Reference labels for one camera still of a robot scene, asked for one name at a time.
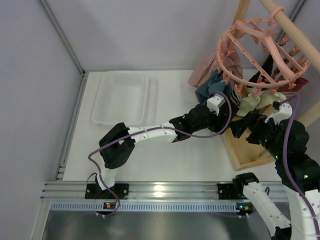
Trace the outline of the dark brown sock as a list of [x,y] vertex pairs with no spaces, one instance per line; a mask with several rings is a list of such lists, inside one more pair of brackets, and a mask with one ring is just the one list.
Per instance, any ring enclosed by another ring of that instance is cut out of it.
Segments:
[[232,114],[235,115],[242,103],[242,97],[240,95],[237,95],[236,92],[233,90],[231,84],[228,84],[226,86],[226,95],[230,101]]

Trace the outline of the pale yellow sock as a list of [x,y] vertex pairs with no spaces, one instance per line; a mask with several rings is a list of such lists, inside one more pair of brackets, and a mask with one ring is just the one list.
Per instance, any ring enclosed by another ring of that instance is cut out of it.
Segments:
[[253,111],[256,109],[260,101],[261,101],[261,98],[259,96],[253,96],[249,94],[247,97],[244,97],[242,99],[242,102],[239,106],[239,109],[236,115],[239,117],[245,117],[250,111]]
[[281,92],[264,91],[260,95],[260,102],[256,106],[256,109],[259,110],[269,105],[272,105],[273,102],[282,102],[282,101],[285,101],[286,99],[287,99],[286,96]]

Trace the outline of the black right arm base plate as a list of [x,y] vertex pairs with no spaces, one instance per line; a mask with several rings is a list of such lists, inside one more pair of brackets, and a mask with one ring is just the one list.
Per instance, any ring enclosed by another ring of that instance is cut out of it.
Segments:
[[218,198],[220,200],[239,200],[241,196],[232,183],[217,184]]

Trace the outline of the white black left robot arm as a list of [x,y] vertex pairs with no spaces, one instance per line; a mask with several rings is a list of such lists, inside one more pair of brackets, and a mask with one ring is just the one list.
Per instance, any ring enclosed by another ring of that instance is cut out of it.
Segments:
[[102,158],[95,177],[95,196],[105,199],[114,196],[114,171],[122,167],[138,147],[157,143],[177,143],[198,138],[198,131],[208,129],[212,137],[222,134],[232,118],[232,106],[221,94],[210,97],[206,103],[197,104],[188,113],[147,127],[128,127],[116,124],[100,141],[97,152]]

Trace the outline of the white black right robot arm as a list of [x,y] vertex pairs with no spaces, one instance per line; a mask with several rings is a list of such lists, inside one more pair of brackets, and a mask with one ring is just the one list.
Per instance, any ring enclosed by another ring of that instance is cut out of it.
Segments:
[[305,126],[291,115],[277,120],[277,114],[267,117],[248,113],[230,124],[232,134],[239,138],[250,130],[246,141],[261,145],[274,159],[275,170],[287,195],[290,219],[280,211],[265,193],[252,172],[242,173],[232,183],[239,195],[245,196],[268,227],[273,240],[318,240],[320,238],[320,166],[307,151],[309,134]]

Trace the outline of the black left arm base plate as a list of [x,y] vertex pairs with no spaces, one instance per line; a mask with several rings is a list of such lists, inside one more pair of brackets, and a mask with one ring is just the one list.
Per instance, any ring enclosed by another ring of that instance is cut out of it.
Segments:
[[113,192],[109,190],[101,190],[97,183],[88,183],[85,190],[85,199],[90,200],[106,200],[106,199],[116,199],[115,195],[120,199],[124,200],[128,198],[129,194],[129,184],[126,183],[116,183],[110,188]]

